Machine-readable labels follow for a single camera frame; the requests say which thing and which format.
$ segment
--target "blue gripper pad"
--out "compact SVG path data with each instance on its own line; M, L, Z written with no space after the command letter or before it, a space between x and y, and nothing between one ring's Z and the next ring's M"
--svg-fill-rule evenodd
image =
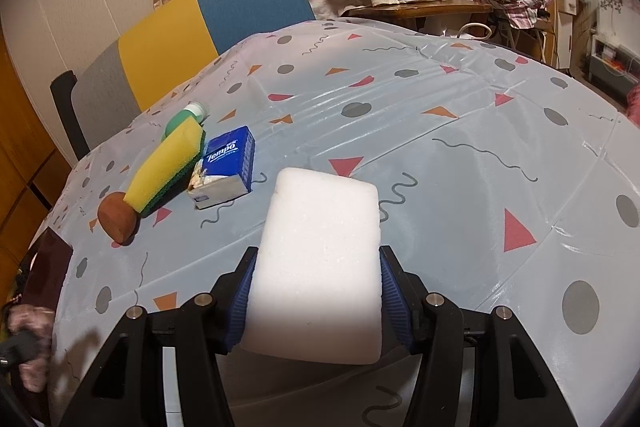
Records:
M236 294L229 306L228 320L229 323L226 328L225 346L226 350L231 349L240 342L242 334L244 333L244 320L246 318L246 305L249 300L249 288L251 288L251 279L254 276L255 260L258 255L254 255L249 266L244 272L242 279L236 290Z
M406 304L400 286L394 277L393 272L380 253L380 269L382 270L382 305L394 328L396 339L409 351L412 352L414 336L411 328L411 313Z

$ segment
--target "yellow sponge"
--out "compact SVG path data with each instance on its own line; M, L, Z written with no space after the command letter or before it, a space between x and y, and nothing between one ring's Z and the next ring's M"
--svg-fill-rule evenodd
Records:
M133 176L125 203L145 217L164 193L200 158L204 131L187 118L151 153Z

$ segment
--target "blue tempo tissue pack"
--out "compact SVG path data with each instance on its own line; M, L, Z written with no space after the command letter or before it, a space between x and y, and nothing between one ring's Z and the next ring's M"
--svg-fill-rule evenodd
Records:
M197 208L225 203L251 192L255 140L247 126L209 140L187 193Z

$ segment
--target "wooden cabinet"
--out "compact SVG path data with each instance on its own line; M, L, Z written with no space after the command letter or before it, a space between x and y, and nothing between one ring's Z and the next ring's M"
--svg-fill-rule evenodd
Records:
M70 171L22 89L0 28L0 304Z

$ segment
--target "green bottle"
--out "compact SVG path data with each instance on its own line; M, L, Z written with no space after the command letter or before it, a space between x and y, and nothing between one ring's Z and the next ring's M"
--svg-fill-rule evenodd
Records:
M196 122L202 123L207 118L207 108L200 102L190 102L187 107L178 112L164 128L162 140L169 136L183 121L193 118Z

